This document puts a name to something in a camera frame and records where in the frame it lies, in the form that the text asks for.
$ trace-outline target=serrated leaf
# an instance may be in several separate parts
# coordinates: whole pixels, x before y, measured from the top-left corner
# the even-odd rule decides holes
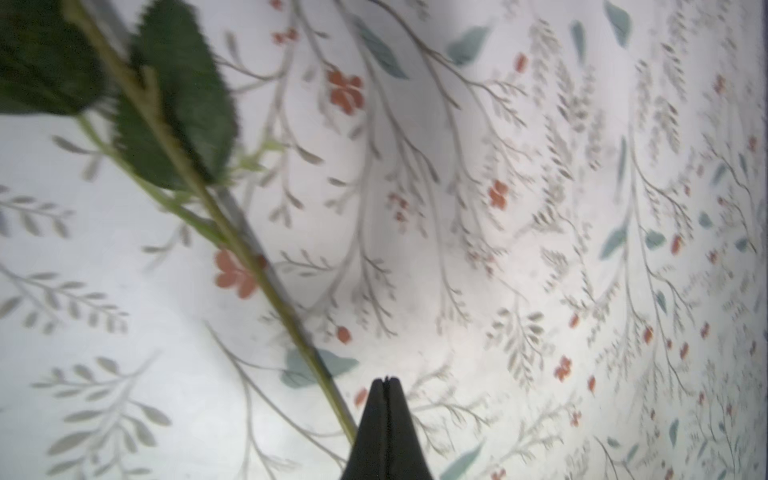
[[[150,429],[141,421],[137,419],[131,419],[136,428],[136,439],[139,443],[147,447],[154,447],[157,445],[157,441],[154,439],[154,435],[150,432]]]
[[[0,319],[8,315],[10,312],[16,310],[16,307],[21,305],[21,303],[22,298],[20,296],[12,296],[0,304]]]
[[[139,405],[139,406],[141,407],[141,411],[144,413],[144,416],[146,416],[150,422],[156,423],[162,426],[170,425],[170,419],[160,410],[147,405]]]
[[[635,454],[637,454],[637,449],[638,448],[640,448],[639,444],[636,443],[636,444],[632,445],[632,448],[629,449],[629,452],[627,453],[627,458],[624,459],[624,463],[625,464],[629,465],[629,463],[634,458]]]
[[[707,229],[712,227],[712,219],[707,212],[701,212],[699,215],[699,225]]]
[[[66,472],[70,468],[77,465],[79,462],[77,460],[68,460],[66,462],[57,463],[56,465],[53,465],[48,469],[48,471],[45,473],[46,475],[58,475],[59,473]]]
[[[0,45],[0,114],[75,115],[104,94],[101,63],[60,0],[5,0]]]
[[[379,64],[382,70],[395,78],[407,79],[408,76],[400,67],[400,63],[397,61],[397,57],[395,57],[392,49],[368,28],[368,25],[366,25],[362,18],[354,17],[353,22],[362,39],[362,43],[371,52],[371,55],[376,59],[376,63]]]
[[[586,36],[587,34],[584,32],[584,26],[581,24],[580,21],[574,20],[571,23],[571,39],[574,41],[574,46],[576,47],[576,54],[578,55],[578,62],[580,65],[584,64],[584,54],[586,53]]]
[[[664,296],[664,292],[662,292],[661,290],[658,290],[656,292],[656,303],[659,304],[659,307],[661,307],[664,313],[667,312],[667,298]]]
[[[104,369],[107,370],[109,373],[113,373],[115,375],[118,374],[120,371],[120,368],[118,367],[118,363],[115,362],[113,359],[108,359],[105,356],[100,356],[96,359],[96,363]]]
[[[480,54],[489,31],[488,27],[470,28],[458,40],[448,44],[446,55],[458,67],[472,63]]]
[[[746,251],[746,246],[749,244],[749,240],[744,237],[740,238],[739,240],[736,240],[736,242],[733,244],[736,247],[736,250],[739,250],[740,252]]]
[[[77,447],[82,442],[84,442],[85,439],[87,439],[90,435],[91,435],[91,432],[76,432],[76,433],[71,433],[65,437],[62,437],[56,442],[54,442],[53,445],[51,445],[51,448],[48,449],[48,454],[58,455],[60,453],[64,453],[69,450],[72,450],[73,448]]]
[[[308,164],[312,165],[322,165],[324,160],[317,155],[313,154],[312,152],[306,151],[303,148],[296,146],[296,149],[299,151],[299,155],[301,158],[307,162]]]
[[[645,246],[648,247],[649,250],[656,250],[658,247],[664,245],[664,242],[666,241],[667,238],[656,230],[649,230],[648,233],[645,234]]]
[[[603,6],[605,7],[605,15],[608,17],[608,21],[614,30],[616,42],[621,47],[626,48],[632,33],[632,19],[625,10],[610,3],[608,0],[605,0]]]
[[[620,184],[624,179],[624,171],[627,169],[627,138],[621,137],[621,150],[619,153],[619,169],[617,182]]]
[[[710,182],[710,185],[713,187],[717,186],[717,184],[720,182],[720,180],[723,179],[723,175],[728,171],[728,167],[725,166],[725,164],[720,164],[717,166],[717,170],[715,170],[715,174],[712,176],[712,181]]]
[[[131,63],[137,74],[142,65],[154,69],[164,120],[205,182],[220,183],[237,136],[237,121],[192,7],[181,0],[153,3],[141,19]],[[162,188],[188,190],[124,94],[118,98],[116,118],[121,153],[136,174]]]
[[[328,350],[318,349],[317,353],[332,377],[347,373],[359,365],[355,359],[340,357]],[[304,362],[299,350],[295,348],[286,352],[286,371],[280,374],[280,381],[292,389],[300,389],[317,383],[317,379]]]
[[[696,455],[696,460],[700,459],[701,456],[704,455],[704,451],[707,449],[707,445],[709,444],[709,440],[704,440],[704,442],[701,444],[701,448],[699,449],[699,455]]]
[[[672,447],[677,443],[677,427],[679,426],[680,420],[678,419],[675,419],[670,425],[670,442],[672,442]]]
[[[440,475],[440,480],[459,480],[462,478],[467,470],[469,470],[469,467],[471,467],[478,456],[480,456],[482,445],[483,444],[481,443],[475,447],[475,449],[462,454],[456,460],[451,462],[451,465],[448,465],[448,468],[446,468]]]
[[[613,254],[613,252],[624,245],[627,241],[627,226],[622,225],[616,230],[612,231],[608,238],[603,243],[603,248],[600,250],[600,260],[606,260]]]
[[[99,410],[83,410],[82,412],[65,416],[64,421],[67,423],[85,422],[86,420],[95,419],[102,413]]]

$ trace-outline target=printed red flower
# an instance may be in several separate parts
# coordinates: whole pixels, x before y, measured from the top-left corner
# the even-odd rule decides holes
[[[355,109],[362,109],[365,100],[360,93],[362,80],[357,75],[347,79],[338,70],[328,72],[328,82],[335,85],[331,88],[331,103],[337,105],[345,114],[352,115]]]
[[[216,275],[216,285],[219,288],[237,286],[237,296],[246,299],[258,289],[256,280],[244,268],[235,263],[235,257],[229,250],[220,250],[216,254],[216,266],[221,273]],[[261,268],[266,267],[266,258],[263,255],[257,257]]]
[[[654,329],[650,328],[649,326],[645,327],[645,332],[643,332],[643,341],[647,345],[650,343],[650,341],[654,338]]]
[[[493,187],[488,189],[488,195],[491,198],[491,207],[496,207],[499,210],[504,210],[507,207],[507,199],[505,195],[509,191],[509,187],[504,182],[496,180],[493,183]]]
[[[680,251],[680,248],[683,246],[683,237],[680,235],[675,235],[672,239],[672,254],[677,255],[677,252]]]
[[[336,329],[336,338],[339,339],[341,343],[346,345],[347,343],[352,341],[352,334],[349,333],[349,329],[345,326],[340,326]]]
[[[518,57],[515,59],[515,71],[519,74],[525,73],[525,69],[528,67],[528,57],[523,53],[518,53]]]
[[[723,75],[717,75],[717,79],[715,80],[715,93],[720,95],[724,91],[725,91],[725,77]]]
[[[368,398],[368,389],[360,389],[360,391],[357,392],[357,395],[355,395],[355,407],[359,409],[360,406],[366,402],[367,398]]]

